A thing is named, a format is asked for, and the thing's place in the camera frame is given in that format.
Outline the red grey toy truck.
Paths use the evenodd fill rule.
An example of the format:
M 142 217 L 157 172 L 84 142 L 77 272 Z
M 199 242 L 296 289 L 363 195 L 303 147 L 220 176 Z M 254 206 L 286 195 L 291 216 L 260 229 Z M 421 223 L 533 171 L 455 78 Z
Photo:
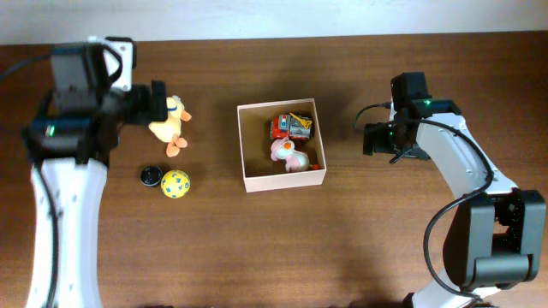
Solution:
M 313 120 L 295 113 L 281 114 L 271 121 L 271 140 L 289 138 L 290 140 L 308 141 L 313 130 Z

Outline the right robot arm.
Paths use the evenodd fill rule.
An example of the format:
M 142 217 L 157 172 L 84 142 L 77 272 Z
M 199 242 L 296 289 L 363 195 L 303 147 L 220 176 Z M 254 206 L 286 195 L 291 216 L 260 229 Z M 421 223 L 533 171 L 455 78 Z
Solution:
M 436 99 L 422 72 L 390 81 L 387 122 L 364 126 L 363 152 L 432 160 L 454 196 L 429 221 L 423 255 L 432 281 L 405 307 L 487 307 L 486 297 L 532 281 L 540 269 L 546 202 L 488 158 L 451 99 Z

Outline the pink hat rubber duck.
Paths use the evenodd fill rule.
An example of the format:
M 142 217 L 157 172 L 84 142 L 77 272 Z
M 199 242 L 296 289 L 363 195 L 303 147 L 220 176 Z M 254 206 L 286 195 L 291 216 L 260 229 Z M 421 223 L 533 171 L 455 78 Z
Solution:
M 285 162 L 287 173 L 296 173 L 308 170 L 319 170 L 318 164 L 311 164 L 309 156 L 304 151 L 295 149 L 295 142 L 288 137 L 275 139 L 271 144 L 271 160 Z

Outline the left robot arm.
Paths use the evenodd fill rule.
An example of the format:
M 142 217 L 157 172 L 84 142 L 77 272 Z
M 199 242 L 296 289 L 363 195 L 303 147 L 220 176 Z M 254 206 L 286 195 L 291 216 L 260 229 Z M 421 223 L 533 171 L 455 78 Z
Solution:
M 162 81 L 135 85 L 130 38 L 59 44 L 55 85 L 22 138 L 32 163 L 36 227 L 29 307 L 100 307 L 98 214 L 123 126 L 168 117 Z

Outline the yellow plush duck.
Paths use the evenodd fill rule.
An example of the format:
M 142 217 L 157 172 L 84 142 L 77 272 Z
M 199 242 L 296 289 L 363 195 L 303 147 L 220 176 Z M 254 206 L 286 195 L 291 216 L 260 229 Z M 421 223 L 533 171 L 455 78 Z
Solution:
M 182 122 L 190 121 L 192 115 L 186 111 L 184 104 L 178 96 L 166 98 L 168 117 L 165 121 L 152 121 L 149 130 L 166 146 L 166 155 L 176 157 L 181 149 L 188 146 L 188 142 L 182 137 Z

